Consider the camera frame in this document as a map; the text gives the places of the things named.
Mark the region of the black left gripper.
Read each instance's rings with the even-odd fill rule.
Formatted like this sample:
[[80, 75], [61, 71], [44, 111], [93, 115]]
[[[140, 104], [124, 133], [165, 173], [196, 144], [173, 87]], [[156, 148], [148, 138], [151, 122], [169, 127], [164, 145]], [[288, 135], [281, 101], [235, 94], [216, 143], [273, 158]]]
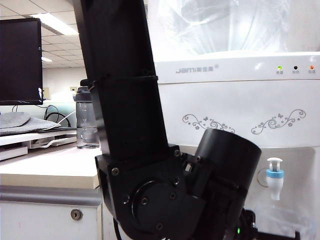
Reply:
[[300, 232], [295, 231], [294, 237], [261, 232], [256, 226], [256, 214], [252, 210], [243, 209], [239, 218], [240, 240], [299, 240]]

